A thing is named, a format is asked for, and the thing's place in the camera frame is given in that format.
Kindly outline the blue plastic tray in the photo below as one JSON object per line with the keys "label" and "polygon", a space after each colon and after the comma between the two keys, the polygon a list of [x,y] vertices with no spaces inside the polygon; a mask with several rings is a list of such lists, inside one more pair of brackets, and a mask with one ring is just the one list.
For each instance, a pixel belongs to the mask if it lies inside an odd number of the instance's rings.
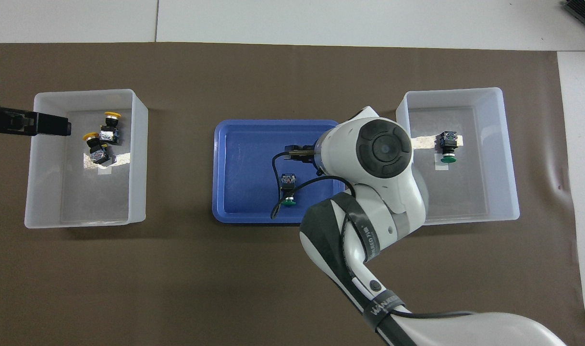
{"label": "blue plastic tray", "polygon": [[333,120],[225,120],[214,131],[213,202],[216,220],[235,224],[299,224],[312,205],[343,191],[336,180],[321,180],[294,194],[295,205],[270,213],[279,200],[271,166],[288,145],[312,145]]}

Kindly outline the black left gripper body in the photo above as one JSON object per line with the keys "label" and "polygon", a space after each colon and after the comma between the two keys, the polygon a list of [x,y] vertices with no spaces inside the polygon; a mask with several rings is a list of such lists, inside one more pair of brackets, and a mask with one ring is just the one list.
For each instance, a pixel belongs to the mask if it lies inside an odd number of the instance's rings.
{"label": "black left gripper body", "polygon": [[10,135],[34,135],[34,117],[32,111],[3,110],[6,120],[3,133]]}

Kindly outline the white translucent plastic box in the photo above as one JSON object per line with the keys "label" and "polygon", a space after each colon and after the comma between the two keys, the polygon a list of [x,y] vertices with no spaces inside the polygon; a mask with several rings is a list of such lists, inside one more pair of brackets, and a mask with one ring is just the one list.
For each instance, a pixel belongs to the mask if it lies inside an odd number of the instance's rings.
{"label": "white translucent plastic box", "polygon": [[[130,88],[43,92],[34,111],[68,118],[70,136],[31,138],[24,224],[27,228],[114,226],[146,218],[148,109]],[[83,140],[105,112],[119,112],[120,143],[108,147],[110,175],[98,175]]]}
{"label": "white translucent plastic box", "polygon": [[[396,120],[411,136],[413,171],[428,199],[426,225],[520,216],[503,92],[498,87],[409,91]],[[439,135],[457,132],[457,161],[435,170]]]}

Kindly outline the yellow push button switch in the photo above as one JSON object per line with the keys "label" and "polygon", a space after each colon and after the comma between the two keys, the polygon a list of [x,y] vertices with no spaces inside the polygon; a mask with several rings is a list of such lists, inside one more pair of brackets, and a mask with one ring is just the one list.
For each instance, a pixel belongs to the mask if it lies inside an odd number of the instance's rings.
{"label": "yellow push button switch", "polygon": [[86,142],[91,162],[94,164],[104,164],[111,159],[108,152],[108,145],[103,142],[97,132],[88,132],[83,136],[83,140]]}
{"label": "yellow push button switch", "polygon": [[119,112],[107,111],[105,114],[105,124],[100,126],[99,140],[108,144],[118,144],[120,131],[118,129],[121,120]]}

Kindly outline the green push button switch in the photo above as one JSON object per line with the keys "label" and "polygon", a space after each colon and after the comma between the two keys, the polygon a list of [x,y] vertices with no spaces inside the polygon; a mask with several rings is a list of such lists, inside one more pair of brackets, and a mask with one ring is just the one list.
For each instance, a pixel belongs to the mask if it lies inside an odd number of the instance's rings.
{"label": "green push button switch", "polygon": [[459,147],[459,136],[455,131],[444,131],[438,136],[438,145],[442,151],[440,162],[455,163],[457,161],[455,149]]}
{"label": "green push button switch", "polygon": [[280,175],[280,197],[282,206],[294,206],[296,204],[293,190],[295,189],[295,174],[282,173]]}

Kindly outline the brown paper table mat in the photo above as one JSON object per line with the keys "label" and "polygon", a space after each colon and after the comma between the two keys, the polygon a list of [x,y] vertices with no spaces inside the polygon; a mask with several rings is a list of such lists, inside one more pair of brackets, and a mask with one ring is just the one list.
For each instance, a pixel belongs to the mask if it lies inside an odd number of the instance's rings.
{"label": "brown paper table mat", "polygon": [[409,90],[501,88],[520,217],[424,226],[369,267],[413,311],[523,315],[585,346],[556,52],[133,42],[0,44],[0,103],[130,88],[148,107],[146,220],[27,229],[30,138],[0,136],[0,346],[384,346],[295,227],[211,209],[214,129],[382,116]]}

